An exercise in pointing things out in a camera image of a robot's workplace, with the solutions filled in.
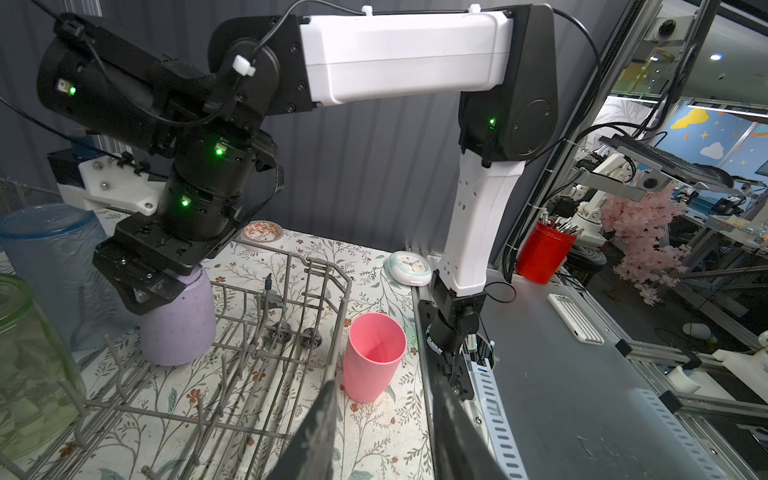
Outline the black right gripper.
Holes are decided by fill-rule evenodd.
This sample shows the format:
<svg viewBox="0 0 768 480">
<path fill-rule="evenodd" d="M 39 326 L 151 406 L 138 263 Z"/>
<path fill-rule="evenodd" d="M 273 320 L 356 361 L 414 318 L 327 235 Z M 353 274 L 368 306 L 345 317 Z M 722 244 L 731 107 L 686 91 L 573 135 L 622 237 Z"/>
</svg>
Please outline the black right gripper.
<svg viewBox="0 0 768 480">
<path fill-rule="evenodd" d="M 178 298 L 186 289 L 181 278 L 214 258 L 242 227 L 231 221 L 215 239 L 184 240 L 164 231 L 153 216 L 135 213 L 95 247 L 93 265 L 131 313 L 145 315 Z"/>
</svg>

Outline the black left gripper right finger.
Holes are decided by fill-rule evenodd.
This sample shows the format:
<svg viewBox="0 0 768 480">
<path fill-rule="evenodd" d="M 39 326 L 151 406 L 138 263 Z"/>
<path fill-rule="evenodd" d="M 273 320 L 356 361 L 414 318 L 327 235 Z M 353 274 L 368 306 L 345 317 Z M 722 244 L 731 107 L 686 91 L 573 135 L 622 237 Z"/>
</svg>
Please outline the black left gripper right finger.
<svg viewBox="0 0 768 480">
<path fill-rule="evenodd" d="M 505 479 L 448 381 L 432 385 L 433 456 L 436 479 Z"/>
</svg>

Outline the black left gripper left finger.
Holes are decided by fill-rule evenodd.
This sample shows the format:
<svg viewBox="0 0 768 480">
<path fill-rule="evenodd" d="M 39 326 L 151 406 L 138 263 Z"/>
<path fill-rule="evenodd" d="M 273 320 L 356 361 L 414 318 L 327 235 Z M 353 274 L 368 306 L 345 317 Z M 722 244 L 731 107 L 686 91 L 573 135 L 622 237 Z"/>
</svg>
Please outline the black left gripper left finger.
<svg viewBox="0 0 768 480">
<path fill-rule="evenodd" d="M 333 478 L 333 449 L 338 418 L 337 389 L 334 380 L 323 384 L 296 434 L 267 476 L 268 480 Z"/>
</svg>

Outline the purple cup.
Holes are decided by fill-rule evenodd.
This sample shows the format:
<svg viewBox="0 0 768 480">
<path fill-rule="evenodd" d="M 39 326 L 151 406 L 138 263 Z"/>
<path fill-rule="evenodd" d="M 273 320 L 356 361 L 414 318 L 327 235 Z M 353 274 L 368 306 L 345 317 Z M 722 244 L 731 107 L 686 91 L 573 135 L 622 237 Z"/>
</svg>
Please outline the purple cup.
<svg viewBox="0 0 768 480">
<path fill-rule="evenodd" d="M 176 367 L 203 356 L 216 337 L 212 286 L 204 267 L 178 276 L 185 289 L 171 303 L 139 318 L 140 347 L 149 362 Z"/>
</svg>

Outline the blue plastic tumbler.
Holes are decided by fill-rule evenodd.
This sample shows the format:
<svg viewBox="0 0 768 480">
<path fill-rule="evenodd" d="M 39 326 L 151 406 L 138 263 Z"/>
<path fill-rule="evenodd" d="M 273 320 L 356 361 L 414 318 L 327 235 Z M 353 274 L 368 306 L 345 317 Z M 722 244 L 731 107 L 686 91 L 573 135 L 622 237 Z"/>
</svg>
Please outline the blue plastic tumbler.
<svg viewBox="0 0 768 480">
<path fill-rule="evenodd" d="M 93 264 L 107 239 L 92 211 L 51 203 L 1 218 L 1 247 L 72 352 L 96 348 L 103 337 L 132 330 L 130 313 L 113 285 Z"/>
</svg>

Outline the pink cup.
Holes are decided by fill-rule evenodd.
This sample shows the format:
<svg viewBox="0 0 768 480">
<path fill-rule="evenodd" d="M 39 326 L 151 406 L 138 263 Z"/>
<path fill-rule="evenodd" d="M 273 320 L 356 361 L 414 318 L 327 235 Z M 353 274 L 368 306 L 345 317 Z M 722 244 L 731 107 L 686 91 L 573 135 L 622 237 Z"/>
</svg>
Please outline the pink cup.
<svg viewBox="0 0 768 480">
<path fill-rule="evenodd" d="M 370 404 L 385 391 L 408 347 L 401 325 L 377 312 L 365 313 L 351 324 L 343 359 L 347 395 Z"/>
</svg>

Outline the green glass tumbler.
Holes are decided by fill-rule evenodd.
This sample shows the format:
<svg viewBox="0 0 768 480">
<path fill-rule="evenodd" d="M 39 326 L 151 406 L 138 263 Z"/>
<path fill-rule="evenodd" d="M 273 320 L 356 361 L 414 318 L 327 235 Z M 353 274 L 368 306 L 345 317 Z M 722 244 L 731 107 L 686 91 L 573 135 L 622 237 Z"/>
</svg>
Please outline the green glass tumbler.
<svg viewBox="0 0 768 480">
<path fill-rule="evenodd" d="M 59 385 L 82 379 L 58 331 L 21 279 L 1 276 L 1 452 L 17 459 L 68 427 L 78 412 Z"/>
</svg>

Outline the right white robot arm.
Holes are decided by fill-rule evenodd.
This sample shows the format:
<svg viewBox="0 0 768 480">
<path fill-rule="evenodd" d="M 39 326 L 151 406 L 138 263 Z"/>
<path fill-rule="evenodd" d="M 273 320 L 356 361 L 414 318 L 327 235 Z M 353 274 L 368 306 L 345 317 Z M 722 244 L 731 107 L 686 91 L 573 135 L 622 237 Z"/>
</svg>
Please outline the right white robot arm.
<svg viewBox="0 0 768 480">
<path fill-rule="evenodd" d="M 176 275 L 219 253 L 255 217 L 251 174 L 275 169 L 263 129 L 295 114 L 309 128 L 295 155 L 348 164 L 350 143 L 384 178 L 403 179 L 434 120 L 455 113 L 459 183 L 434 285 L 427 341 L 451 380 L 476 333 L 486 268 L 513 187 L 552 144 L 558 123 L 556 10 L 523 4 L 465 11 L 239 17 L 220 24 L 207 71 L 153 53 L 100 17 L 61 13 L 37 72 L 41 104 L 170 160 L 155 212 L 136 213 L 96 250 L 118 291 L 152 306 L 178 297 Z"/>
</svg>

